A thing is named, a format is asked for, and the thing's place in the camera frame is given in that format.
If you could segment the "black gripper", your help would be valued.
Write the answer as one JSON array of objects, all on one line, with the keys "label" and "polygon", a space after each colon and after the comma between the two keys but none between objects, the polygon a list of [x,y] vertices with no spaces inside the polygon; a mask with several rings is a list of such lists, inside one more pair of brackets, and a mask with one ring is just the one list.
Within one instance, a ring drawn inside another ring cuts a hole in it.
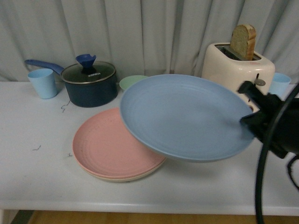
[{"label": "black gripper", "polygon": [[[242,117],[240,123],[256,138],[264,143],[270,122],[286,101],[274,94],[264,95],[250,81],[244,81],[237,90],[245,94],[260,111]],[[288,104],[275,126],[270,142],[270,150],[280,158],[287,153],[299,154],[299,99],[294,98]]]}]

